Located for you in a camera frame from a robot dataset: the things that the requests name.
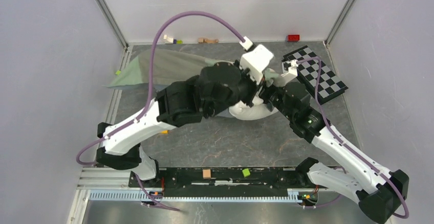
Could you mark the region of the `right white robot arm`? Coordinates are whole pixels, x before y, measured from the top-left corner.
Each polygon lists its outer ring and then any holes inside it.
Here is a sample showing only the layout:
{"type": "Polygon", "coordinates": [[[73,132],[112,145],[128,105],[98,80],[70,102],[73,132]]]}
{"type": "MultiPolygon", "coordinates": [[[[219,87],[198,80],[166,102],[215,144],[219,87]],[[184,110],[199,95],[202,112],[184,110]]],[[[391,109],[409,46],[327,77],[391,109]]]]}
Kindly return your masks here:
{"type": "Polygon", "coordinates": [[[376,223],[386,223],[398,216],[405,204],[409,176],[402,170],[391,171],[375,162],[338,132],[322,113],[310,105],[311,96],[302,83],[289,82],[284,87],[263,87],[259,97],[272,104],[289,120],[290,128],[300,138],[331,156],[346,172],[335,171],[313,158],[297,166],[296,182],[329,188],[355,202],[376,223]]]}

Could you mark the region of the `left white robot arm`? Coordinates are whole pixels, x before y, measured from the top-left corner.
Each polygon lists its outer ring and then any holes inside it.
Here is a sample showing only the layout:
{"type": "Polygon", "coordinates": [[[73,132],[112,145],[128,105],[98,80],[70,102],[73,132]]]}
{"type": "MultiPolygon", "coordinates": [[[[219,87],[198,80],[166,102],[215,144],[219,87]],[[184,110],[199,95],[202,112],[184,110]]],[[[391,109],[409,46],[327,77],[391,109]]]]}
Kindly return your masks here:
{"type": "Polygon", "coordinates": [[[200,123],[240,101],[252,106],[263,80],[263,74],[252,67],[218,62],[196,76],[174,82],[142,110],[105,127],[96,162],[116,170],[131,170],[147,186],[154,187],[161,173],[157,161],[140,148],[143,141],[164,130],[200,123]]]}

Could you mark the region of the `blue grey pillowcase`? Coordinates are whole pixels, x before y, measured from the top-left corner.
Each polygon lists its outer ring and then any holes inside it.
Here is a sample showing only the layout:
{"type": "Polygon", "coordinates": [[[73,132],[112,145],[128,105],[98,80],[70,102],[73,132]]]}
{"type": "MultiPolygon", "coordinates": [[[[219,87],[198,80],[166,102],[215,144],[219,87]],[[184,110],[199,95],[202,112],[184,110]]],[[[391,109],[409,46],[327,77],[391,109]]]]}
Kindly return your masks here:
{"type": "MultiPolygon", "coordinates": [[[[133,90],[148,87],[151,50],[136,56],[105,87],[118,90],[133,90]]],[[[185,81],[199,75],[200,71],[221,62],[200,55],[182,53],[173,50],[156,49],[153,61],[153,88],[164,89],[173,82],[185,81]]]]}

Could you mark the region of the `white pillow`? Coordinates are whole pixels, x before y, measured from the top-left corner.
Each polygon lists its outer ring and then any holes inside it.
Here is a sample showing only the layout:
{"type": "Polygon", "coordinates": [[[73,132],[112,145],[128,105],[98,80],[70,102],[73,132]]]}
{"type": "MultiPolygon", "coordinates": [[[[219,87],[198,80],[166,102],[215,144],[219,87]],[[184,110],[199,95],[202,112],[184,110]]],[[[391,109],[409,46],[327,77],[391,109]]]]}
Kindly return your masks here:
{"type": "Polygon", "coordinates": [[[228,108],[229,113],[242,121],[253,121],[269,117],[278,112],[278,109],[267,105],[262,98],[255,95],[252,100],[253,106],[249,106],[242,101],[228,108]]]}

